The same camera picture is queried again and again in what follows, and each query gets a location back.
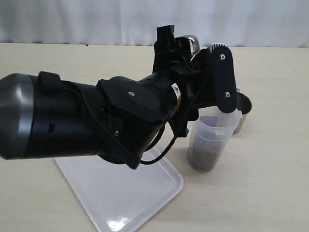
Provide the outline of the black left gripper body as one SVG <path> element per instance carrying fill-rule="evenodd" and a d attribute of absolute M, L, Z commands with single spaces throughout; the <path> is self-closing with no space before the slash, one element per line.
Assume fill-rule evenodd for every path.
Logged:
<path fill-rule="evenodd" d="M 165 105 L 175 102 L 166 122 L 176 138 L 188 135 L 187 123 L 197 120 L 200 108 L 216 105 L 211 63 L 208 71 L 194 71 L 174 64 L 167 70 L 153 72 L 149 85 L 162 96 Z"/>

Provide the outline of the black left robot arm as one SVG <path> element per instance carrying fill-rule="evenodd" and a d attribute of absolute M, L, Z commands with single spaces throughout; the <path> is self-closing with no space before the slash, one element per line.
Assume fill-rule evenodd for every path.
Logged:
<path fill-rule="evenodd" d="M 136 169 L 143 153 L 170 125 L 173 139 L 188 135 L 199 109 L 237 107 L 231 50 L 201 49 L 195 36 L 157 28 L 151 75 L 123 76 L 96 85 L 65 81 L 56 73 L 13 73 L 0 81 L 0 156 L 5 160 L 99 156 Z"/>

